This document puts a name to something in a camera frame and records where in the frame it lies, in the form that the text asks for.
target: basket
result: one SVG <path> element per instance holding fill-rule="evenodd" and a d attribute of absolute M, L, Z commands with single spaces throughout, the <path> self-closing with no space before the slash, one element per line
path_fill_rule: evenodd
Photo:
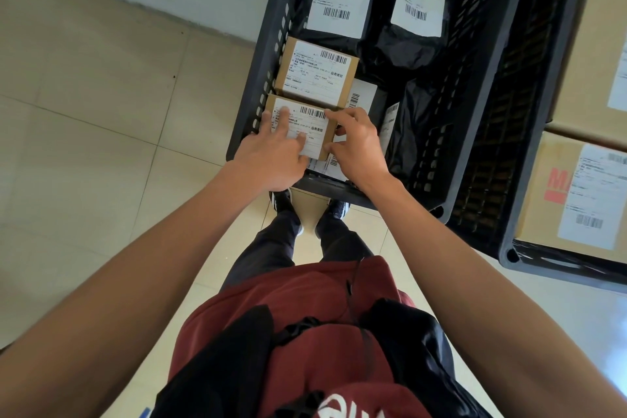
<path fill-rule="evenodd" d="M 625 264 L 513 239 L 578 1 L 520 1 L 448 226 L 509 269 L 625 293 Z"/>
<path fill-rule="evenodd" d="M 258 130 L 260 118 L 281 60 L 287 34 L 299 0 L 268 0 L 255 54 L 227 151 L 233 159 L 241 140 Z M 466 161 L 479 125 L 494 73 L 519 0 L 459 0 L 451 12 L 450 43 L 436 73 L 441 99 L 427 127 L 429 137 L 440 140 L 439 150 L 424 152 L 423 169 L 416 173 L 412 196 L 442 222 L 449 219 Z M 363 207 L 374 208 L 354 185 L 307 171 L 295 187 Z"/>

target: dark pants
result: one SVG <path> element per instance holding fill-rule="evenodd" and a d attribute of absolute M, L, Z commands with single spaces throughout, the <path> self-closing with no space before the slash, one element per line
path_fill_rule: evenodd
<path fill-rule="evenodd" d="M 299 229 L 300 219 L 296 214 L 289 211 L 278 214 L 239 255 L 220 291 L 265 272 L 294 266 L 292 255 Z M 359 235 L 350 231 L 341 220 L 323 215 L 317 231 L 322 246 L 322 261 L 357 261 L 372 256 Z"/>

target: forearm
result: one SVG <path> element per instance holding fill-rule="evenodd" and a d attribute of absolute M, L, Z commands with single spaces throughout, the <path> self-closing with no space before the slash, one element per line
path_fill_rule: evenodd
<path fill-rule="evenodd" d="M 560 327 L 403 185 L 387 176 L 364 190 L 451 342 L 504 415 L 625 414 L 622 396 Z"/>
<path fill-rule="evenodd" d="M 141 364 L 207 256 L 259 191 L 228 163 L 0 357 L 0 415 L 90 416 Z"/>

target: foot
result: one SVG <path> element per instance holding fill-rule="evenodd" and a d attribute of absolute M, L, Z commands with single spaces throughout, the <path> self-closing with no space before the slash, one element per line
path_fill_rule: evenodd
<path fill-rule="evenodd" d="M 277 214 L 287 210 L 298 217 L 298 214 L 292 205 L 292 191 L 289 188 L 283 192 L 270 192 L 270 202 L 272 203 L 272 208 L 275 209 Z M 303 224 L 300 223 L 300 219 L 298 220 L 298 223 L 300 227 L 298 229 L 297 236 L 301 236 L 305 229 L 303 228 Z"/>
<path fill-rule="evenodd" d="M 318 220 L 318 225 L 325 216 L 336 218 L 337 220 L 343 220 L 346 214 L 349 212 L 349 209 L 350 204 L 345 201 L 334 199 L 329 200 L 327 209 L 320 217 L 320 220 Z M 320 235 L 318 235 L 318 225 L 315 226 L 315 235 L 320 238 Z"/>

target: brown box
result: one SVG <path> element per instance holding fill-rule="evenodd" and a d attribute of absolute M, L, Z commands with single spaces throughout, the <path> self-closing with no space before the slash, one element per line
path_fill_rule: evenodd
<path fill-rule="evenodd" d="M 514 238 L 627 263 L 625 175 L 627 154 L 544 132 Z"/>
<path fill-rule="evenodd" d="M 324 146 L 333 142 L 337 123 L 324 115 L 324 109 L 270 94 L 266 102 L 266 110 L 272 113 L 273 131 L 277 127 L 279 111 L 284 105 L 290 108 L 288 137 L 296 137 L 300 132 L 305 133 L 307 142 L 301 154 L 311 159 L 326 160 L 329 153 L 324 150 Z"/>
<path fill-rule="evenodd" d="M 280 96 L 343 109 L 358 63 L 357 57 L 287 37 L 274 88 Z"/>
<path fill-rule="evenodd" d="M 626 0 L 579 1 L 548 130 L 627 149 L 626 37 Z"/>

